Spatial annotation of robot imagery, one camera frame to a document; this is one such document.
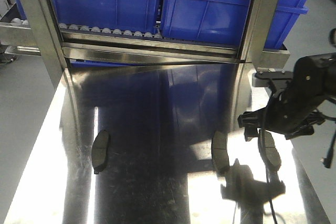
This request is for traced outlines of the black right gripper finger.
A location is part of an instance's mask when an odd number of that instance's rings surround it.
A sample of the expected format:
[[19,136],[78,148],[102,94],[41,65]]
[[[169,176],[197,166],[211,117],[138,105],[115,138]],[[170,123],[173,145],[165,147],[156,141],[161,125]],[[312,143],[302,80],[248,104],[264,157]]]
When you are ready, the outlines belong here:
[[238,119],[239,127],[261,127],[264,117],[264,110],[246,111]]
[[244,138],[246,142],[251,141],[253,138],[259,137],[259,131],[257,127],[247,126],[244,129]]

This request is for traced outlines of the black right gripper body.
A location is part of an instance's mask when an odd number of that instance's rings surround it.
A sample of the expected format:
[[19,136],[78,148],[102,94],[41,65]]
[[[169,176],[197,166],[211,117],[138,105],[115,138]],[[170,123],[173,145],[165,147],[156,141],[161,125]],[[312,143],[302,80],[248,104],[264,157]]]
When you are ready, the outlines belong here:
[[265,129],[287,139],[312,135],[308,116],[329,97],[335,97],[335,54],[300,58],[292,81],[268,105]]

